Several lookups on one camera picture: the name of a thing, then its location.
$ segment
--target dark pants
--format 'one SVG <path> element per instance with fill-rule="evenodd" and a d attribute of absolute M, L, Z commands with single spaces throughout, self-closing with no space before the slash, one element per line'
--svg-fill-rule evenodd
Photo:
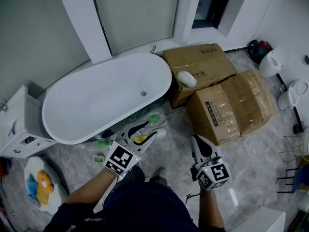
<path fill-rule="evenodd" d="M 144 183 L 144 182 L 145 182 L 145 174 L 143 170 L 139 166 L 134 166 L 131 169 L 131 171 L 127 172 L 123 180 L 119 181 L 116 184 L 115 189 L 125 184 Z M 151 178 L 149 182 L 159 183 L 161 185 L 170 188 L 168 186 L 166 179 L 159 176 Z"/>

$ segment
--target sneaker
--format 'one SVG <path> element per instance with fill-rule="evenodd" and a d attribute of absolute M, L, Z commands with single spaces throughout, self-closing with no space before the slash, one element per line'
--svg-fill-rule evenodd
<path fill-rule="evenodd" d="M 166 179 L 166 176 L 168 175 L 168 172 L 167 172 L 167 170 L 166 170 L 166 168 L 164 168 L 164 167 L 160 167 L 160 168 L 158 168 L 156 171 L 155 171 L 155 173 L 154 173 L 154 175 L 153 175 L 153 177 L 161 177 L 161 178 L 164 178 L 164 179 Z"/>

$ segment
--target tile floor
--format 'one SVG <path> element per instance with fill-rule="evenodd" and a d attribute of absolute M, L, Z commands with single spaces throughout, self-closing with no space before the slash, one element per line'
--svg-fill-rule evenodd
<path fill-rule="evenodd" d="M 239 72 L 255 68 L 255 64 L 244 51 L 227 54 Z M 276 77 L 266 83 L 274 98 L 281 93 L 280 82 Z M 164 128 L 167 136 L 156 139 L 144 154 L 141 167 L 146 177 L 159 166 L 168 170 L 167 180 L 181 200 L 185 201 L 188 193 L 199 191 L 198 183 L 192 182 L 190 167 L 193 159 L 189 140 L 193 135 L 190 120 L 183 107 L 172 110 L 164 101 L 154 113 L 167 119 Z M 292 126 L 296 123 L 293 111 L 277 111 L 271 120 L 261 129 L 238 138 L 219 147 L 224 161 L 229 164 L 232 180 L 216 190 L 220 211 L 228 231 L 243 223 L 259 207 L 266 206 L 286 212 L 286 226 L 297 213 L 300 193 L 277 194 L 285 186 L 277 182 L 278 176 L 285 176 L 286 167 L 294 167 L 295 161 L 283 163 L 279 152 L 288 149 L 285 135 L 292 135 Z M 43 157 L 59 174 L 62 185 L 68 193 L 73 192 L 101 170 L 101 166 L 92 163 L 95 154 L 106 154 L 107 147 L 96 143 L 80 145 L 57 144 L 38 155 Z M 0 195 L 9 210 L 12 224 L 18 231 L 31 228 L 42 231 L 50 221 L 51 215 L 33 208 L 25 201 L 23 169 L 26 159 L 12 159 L 9 176 L 3 179 Z M 229 189 L 233 188 L 239 205 L 234 206 Z M 195 223 L 198 222 L 199 198 L 188 200 L 187 208 Z"/>

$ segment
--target small box on floor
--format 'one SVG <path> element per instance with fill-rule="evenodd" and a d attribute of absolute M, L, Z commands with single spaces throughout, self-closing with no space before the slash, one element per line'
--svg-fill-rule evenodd
<path fill-rule="evenodd" d="M 186 110 L 194 132 L 215 145 L 240 136 L 232 106 L 220 84 L 197 91 Z"/>
<path fill-rule="evenodd" d="M 221 85 L 232 104 L 241 135 L 262 127 L 273 116 L 273 98 L 257 70 L 230 77 Z"/>
<path fill-rule="evenodd" d="M 238 72 L 218 44 L 201 44 L 166 50 L 165 61 L 173 74 L 169 89 L 173 108 L 184 105 L 197 90 L 209 87 Z M 180 71 L 189 72 L 197 79 L 195 87 L 188 87 L 177 79 Z"/>

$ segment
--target white bathtub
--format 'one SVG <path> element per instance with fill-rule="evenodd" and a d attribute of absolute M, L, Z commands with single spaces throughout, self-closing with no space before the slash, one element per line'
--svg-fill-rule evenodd
<path fill-rule="evenodd" d="M 154 54 L 113 59 L 56 82 L 43 103 L 43 123 L 58 142 L 82 143 L 160 98 L 170 84 L 169 66 Z"/>

